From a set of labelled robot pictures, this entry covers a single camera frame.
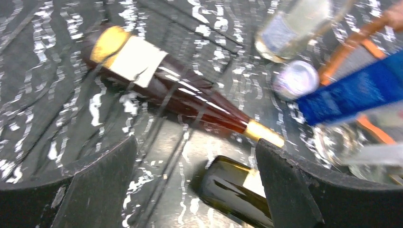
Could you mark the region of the green bottle with black capsule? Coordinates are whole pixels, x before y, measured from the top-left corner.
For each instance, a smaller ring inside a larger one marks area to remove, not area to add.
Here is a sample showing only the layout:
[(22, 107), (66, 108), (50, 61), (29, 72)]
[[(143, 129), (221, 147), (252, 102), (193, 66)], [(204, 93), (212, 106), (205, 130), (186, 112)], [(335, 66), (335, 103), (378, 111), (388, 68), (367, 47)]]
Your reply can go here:
[(198, 167), (191, 188), (205, 204), (248, 227), (274, 226), (256, 169), (218, 155), (210, 164)]

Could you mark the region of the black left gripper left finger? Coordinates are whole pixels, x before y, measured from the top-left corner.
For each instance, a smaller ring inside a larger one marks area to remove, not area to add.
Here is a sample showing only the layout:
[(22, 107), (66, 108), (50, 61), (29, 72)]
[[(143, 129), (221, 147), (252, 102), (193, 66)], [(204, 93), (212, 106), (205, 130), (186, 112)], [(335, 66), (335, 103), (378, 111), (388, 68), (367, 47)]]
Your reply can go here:
[(116, 228), (136, 160), (136, 139), (16, 184), (0, 185), (3, 228)]

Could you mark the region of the blue square glass bottle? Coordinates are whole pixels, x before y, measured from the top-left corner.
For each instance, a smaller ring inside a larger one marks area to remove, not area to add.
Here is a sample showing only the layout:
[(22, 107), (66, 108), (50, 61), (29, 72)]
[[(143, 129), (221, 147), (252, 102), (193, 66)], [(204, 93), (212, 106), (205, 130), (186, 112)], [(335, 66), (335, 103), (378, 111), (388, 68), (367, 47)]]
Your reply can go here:
[(403, 99), (403, 53), (376, 61), (296, 103), (309, 125), (332, 124)]

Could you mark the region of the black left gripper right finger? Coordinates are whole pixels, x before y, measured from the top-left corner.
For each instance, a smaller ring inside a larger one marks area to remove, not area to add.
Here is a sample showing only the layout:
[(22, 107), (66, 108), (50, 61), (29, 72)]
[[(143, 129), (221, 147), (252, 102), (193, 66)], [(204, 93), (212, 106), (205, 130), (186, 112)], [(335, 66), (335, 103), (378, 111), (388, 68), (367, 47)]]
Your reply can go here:
[(265, 139), (256, 159), (277, 228), (400, 228), (402, 186), (333, 171)]

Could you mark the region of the clear round glass bottle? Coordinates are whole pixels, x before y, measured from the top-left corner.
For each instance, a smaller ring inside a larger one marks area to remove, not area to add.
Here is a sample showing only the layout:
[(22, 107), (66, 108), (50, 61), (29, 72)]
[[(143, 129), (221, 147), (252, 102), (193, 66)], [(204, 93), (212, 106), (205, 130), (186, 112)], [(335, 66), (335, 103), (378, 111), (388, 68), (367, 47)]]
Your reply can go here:
[(403, 103), (358, 113), (314, 128), (316, 157), (349, 169), (356, 177), (379, 183), (403, 183)]

